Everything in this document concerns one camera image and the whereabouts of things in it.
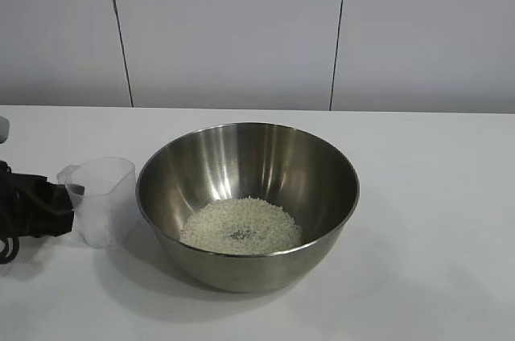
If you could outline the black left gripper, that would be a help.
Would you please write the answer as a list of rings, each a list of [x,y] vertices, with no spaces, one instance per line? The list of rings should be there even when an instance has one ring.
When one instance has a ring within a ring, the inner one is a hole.
[[[1,161],[1,238],[12,237],[9,211],[10,188],[6,181],[9,167]],[[78,184],[49,183],[41,175],[11,174],[14,206],[11,213],[17,236],[62,236],[72,231],[74,211],[68,193],[84,195]]]

